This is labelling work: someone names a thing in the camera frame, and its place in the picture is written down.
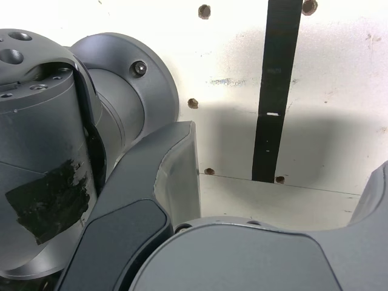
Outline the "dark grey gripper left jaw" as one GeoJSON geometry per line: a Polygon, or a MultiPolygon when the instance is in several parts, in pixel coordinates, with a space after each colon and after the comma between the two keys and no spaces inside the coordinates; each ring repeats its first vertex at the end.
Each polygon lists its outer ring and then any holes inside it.
{"type": "Polygon", "coordinates": [[[174,228],[200,216],[195,123],[173,122],[116,165],[56,288],[127,290],[174,228]]]}

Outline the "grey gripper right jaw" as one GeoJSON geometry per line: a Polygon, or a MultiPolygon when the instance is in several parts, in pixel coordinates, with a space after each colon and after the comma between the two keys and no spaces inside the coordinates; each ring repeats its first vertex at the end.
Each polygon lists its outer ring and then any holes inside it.
{"type": "Polygon", "coordinates": [[[348,225],[296,232],[198,219],[146,260],[131,290],[386,290],[387,165],[348,225]]]}

